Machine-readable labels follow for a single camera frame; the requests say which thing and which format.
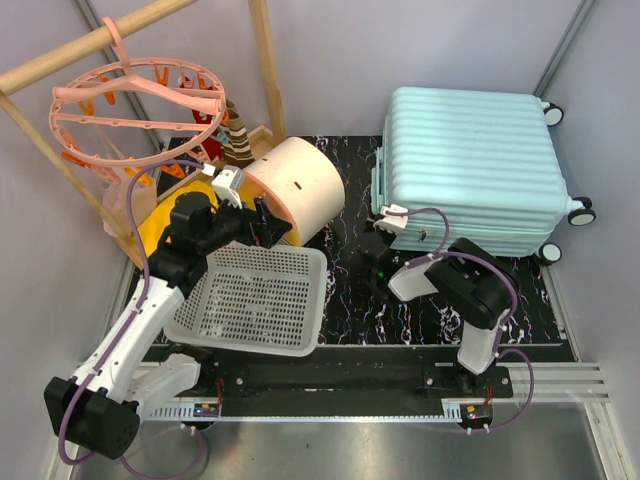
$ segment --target marble pattern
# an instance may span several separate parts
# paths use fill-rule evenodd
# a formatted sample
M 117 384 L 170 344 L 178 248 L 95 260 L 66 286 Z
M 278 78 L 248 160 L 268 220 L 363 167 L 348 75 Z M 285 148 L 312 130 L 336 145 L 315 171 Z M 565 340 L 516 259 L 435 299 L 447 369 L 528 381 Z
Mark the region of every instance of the marble pattern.
M 325 253 L 330 271 L 325 314 L 319 342 L 328 345 L 458 344 L 460 314 L 439 294 L 406 304 L 382 303 L 352 271 L 358 231 L 369 214 L 371 168 L 380 137 L 307 137 L 335 164 L 345 184 L 342 214 L 319 232 L 307 246 Z M 398 253 L 398 262 L 409 258 Z M 559 343 L 556 321 L 540 269 L 531 258 L 505 259 L 520 274 L 520 305 L 502 342 Z

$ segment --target white wall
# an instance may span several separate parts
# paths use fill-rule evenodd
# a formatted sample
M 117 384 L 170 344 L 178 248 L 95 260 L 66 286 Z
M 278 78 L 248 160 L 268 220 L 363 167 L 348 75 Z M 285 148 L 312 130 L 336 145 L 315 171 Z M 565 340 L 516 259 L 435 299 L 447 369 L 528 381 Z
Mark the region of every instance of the white wall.
M 86 33 L 71 2 L 7 2 L 0 71 Z M 12 96 L 40 131 L 51 88 L 95 68 L 77 63 Z M 144 137 L 130 144 L 146 148 Z M 68 377 L 104 332 L 124 255 L 70 184 L 0 110 L 0 476 L 44 478 L 54 435 L 43 392 Z
M 600 363 L 627 448 L 640 444 L 640 4 L 600 2 L 547 98 L 566 108 L 554 142 L 573 195 L 598 219 L 563 227 L 554 266 L 586 360 Z
M 94 0 L 112 17 L 145 3 Z M 531 93 L 579 3 L 271 0 L 288 133 L 380 134 L 401 85 Z M 126 43 L 209 68 L 249 128 L 269 124 L 246 0 L 200 0 Z

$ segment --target wooden frame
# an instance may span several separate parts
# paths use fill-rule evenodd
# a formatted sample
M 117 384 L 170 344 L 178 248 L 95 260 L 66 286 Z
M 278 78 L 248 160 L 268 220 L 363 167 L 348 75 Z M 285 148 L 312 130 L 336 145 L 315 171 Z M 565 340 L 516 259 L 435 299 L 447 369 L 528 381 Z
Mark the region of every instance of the wooden frame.
M 165 18 L 172 13 L 195 3 L 196 0 L 155 0 L 153 3 L 115 21 L 122 37 L 131 35 L 144 27 Z M 284 113 L 280 98 L 278 73 L 275 65 L 273 40 L 267 11 L 266 0 L 248 0 L 251 11 L 251 19 L 256 38 L 260 66 L 269 108 L 269 118 L 274 133 L 264 126 L 260 126 L 249 134 L 249 143 L 254 157 L 260 158 L 271 148 L 286 138 Z M 42 154 L 62 173 L 71 185 L 82 195 L 91 207 L 100 215 L 106 224 L 116 234 L 115 241 L 138 266 L 142 266 L 140 252 L 131 234 L 126 233 L 126 228 L 118 223 L 116 218 L 102 206 L 84 185 L 82 180 L 69 168 L 67 162 L 62 160 L 57 149 L 54 148 L 33 126 L 22 111 L 9 99 L 9 96 L 33 85 L 64 67 L 67 67 L 83 58 L 109 47 L 113 38 L 107 27 L 98 28 L 66 45 L 51 50 L 44 55 L 34 58 L 0 75 L 0 107 L 29 137 Z M 174 189 L 159 197 L 159 201 L 170 195 L 175 189 L 184 186 L 199 178 L 196 172 L 182 180 Z

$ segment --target suitcase shell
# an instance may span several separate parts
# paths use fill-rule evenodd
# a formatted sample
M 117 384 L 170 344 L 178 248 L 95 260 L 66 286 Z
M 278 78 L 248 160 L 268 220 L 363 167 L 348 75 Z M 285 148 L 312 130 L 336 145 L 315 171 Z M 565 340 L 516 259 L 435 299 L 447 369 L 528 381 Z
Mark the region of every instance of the suitcase shell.
M 537 252 L 573 203 L 543 107 L 532 95 L 397 89 L 372 170 L 373 211 L 438 207 L 449 243 L 466 237 L 492 255 Z M 412 215 L 392 247 L 431 251 L 443 234 L 437 215 Z

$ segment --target white plastic basket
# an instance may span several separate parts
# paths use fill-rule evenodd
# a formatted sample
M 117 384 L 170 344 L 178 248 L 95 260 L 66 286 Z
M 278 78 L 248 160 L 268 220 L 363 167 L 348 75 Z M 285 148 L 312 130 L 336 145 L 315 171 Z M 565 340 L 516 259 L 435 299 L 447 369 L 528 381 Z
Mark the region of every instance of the white plastic basket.
M 322 252 L 234 242 L 207 261 L 208 272 L 164 327 L 169 340 L 293 357 L 315 349 L 327 286 Z

